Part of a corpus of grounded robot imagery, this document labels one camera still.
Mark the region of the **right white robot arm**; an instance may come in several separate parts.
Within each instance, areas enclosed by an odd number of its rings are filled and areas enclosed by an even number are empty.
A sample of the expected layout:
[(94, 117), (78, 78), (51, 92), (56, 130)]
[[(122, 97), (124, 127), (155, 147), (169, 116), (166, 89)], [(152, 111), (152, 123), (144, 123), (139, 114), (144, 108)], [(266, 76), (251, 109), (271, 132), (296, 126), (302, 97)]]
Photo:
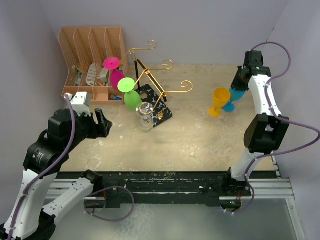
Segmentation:
[(246, 179), (257, 166), (259, 157), (278, 150), (289, 128), (287, 121), (277, 120), (282, 113), (276, 106), (271, 85), (267, 83), (271, 76), (270, 68), (264, 66), (262, 52), (250, 50), (245, 53), (244, 63), (238, 66), (229, 89), (231, 98), (223, 110), (233, 112), (234, 102), (251, 91), (255, 117), (244, 133), (244, 152), (222, 183), (222, 190), (228, 196), (246, 187)]

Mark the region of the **yellow wine glass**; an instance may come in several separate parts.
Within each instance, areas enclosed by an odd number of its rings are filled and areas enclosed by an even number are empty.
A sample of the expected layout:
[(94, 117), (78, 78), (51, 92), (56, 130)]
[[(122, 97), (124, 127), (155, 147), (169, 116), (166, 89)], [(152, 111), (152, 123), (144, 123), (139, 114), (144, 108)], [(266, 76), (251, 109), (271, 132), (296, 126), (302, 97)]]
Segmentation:
[(231, 98), (231, 93), (227, 88), (218, 87), (213, 92), (212, 104), (208, 109), (208, 113), (211, 117), (219, 117), (221, 115), (221, 109), (224, 107)]

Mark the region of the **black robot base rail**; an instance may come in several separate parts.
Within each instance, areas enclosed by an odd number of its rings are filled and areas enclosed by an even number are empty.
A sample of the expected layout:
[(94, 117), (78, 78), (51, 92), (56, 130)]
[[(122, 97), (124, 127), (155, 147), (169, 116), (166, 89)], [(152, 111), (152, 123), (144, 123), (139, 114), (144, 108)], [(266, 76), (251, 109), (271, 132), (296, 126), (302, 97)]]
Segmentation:
[(94, 191), (85, 197), (92, 208), (119, 208), (136, 205), (205, 205), (238, 209), (240, 201), (258, 198), (274, 187), (274, 171), (254, 171), (244, 188), (226, 187), (227, 171), (100, 171), (101, 178)]

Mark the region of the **blue wine glass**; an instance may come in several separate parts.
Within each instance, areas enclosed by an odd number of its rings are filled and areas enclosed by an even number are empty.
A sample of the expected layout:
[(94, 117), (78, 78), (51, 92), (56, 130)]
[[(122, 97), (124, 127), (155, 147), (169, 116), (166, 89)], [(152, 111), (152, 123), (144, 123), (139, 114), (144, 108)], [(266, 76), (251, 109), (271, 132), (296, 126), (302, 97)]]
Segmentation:
[(239, 101), (245, 95), (246, 91), (230, 88), (229, 92), (230, 92), (230, 99), (227, 102), (227, 104), (222, 107), (222, 109), (225, 112), (231, 113), (235, 110), (234, 102)]

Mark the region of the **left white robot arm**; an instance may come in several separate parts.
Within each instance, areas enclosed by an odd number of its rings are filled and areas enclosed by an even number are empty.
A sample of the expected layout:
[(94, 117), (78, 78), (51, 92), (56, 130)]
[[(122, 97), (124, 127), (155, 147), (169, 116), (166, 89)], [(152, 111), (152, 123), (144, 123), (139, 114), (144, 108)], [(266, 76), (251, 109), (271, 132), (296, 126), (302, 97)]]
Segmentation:
[(95, 116), (59, 109), (48, 120), (48, 128), (32, 144), (23, 162), (21, 188), (8, 220), (0, 226), (2, 240), (49, 240), (62, 217), (82, 198), (103, 191), (103, 177), (83, 172), (74, 185), (45, 205), (48, 190), (69, 153), (85, 139), (107, 138), (112, 122), (100, 108)]

